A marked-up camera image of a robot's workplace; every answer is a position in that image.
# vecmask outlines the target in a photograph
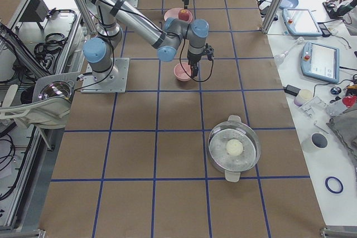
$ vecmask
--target blue tape roll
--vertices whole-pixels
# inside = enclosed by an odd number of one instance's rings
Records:
[[[335,181],[337,181],[337,182],[339,183],[339,185],[340,185],[340,190],[339,190],[339,191],[334,191],[333,189],[330,188],[330,186],[329,186],[329,181],[330,181],[331,179],[334,179]],[[344,190],[344,185],[343,185],[342,182],[341,182],[338,178],[336,178],[336,177],[328,177],[327,179],[325,179],[325,186],[326,186],[326,188],[329,190],[329,192],[332,192],[332,193],[337,194],[337,195],[338,195],[339,193],[341,193],[341,192]]]

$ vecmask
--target metal bowl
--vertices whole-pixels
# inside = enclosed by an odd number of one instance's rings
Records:
[[[70,99],[72,96],[72,87],[64,81],[55,81],[46,85],[39,93],[38,100],[45,100],[50,97],[63,97]]]

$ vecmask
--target gray cloth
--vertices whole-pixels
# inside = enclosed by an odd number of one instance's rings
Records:
[[[357,177],[357,110],[333,117],[327,125],[347,149]]]

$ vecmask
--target cup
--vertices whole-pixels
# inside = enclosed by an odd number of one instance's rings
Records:
[[[325,149],[328,145],[327,138],[320,132],[313,133],[301,143],[301,147],[305,152],[317,152]]]
[[[311,91],[307,90],[307,89],[301,89],[299,91],[299,93],[297,94],[297,96],[294,99],[294,103],[297,106],[301,106],[305,103],[307,103],[309,100],[311,100],[313,97],[313,94]]]

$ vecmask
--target blue-framed tablet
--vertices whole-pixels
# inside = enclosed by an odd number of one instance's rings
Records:
[[[284,8],[283,20],[293,36],[322,36],[319,25],[308,9]]]
[[[340,73],[340,50],[314,42],[307,42],[300,59],[302,74],[337,84]]]

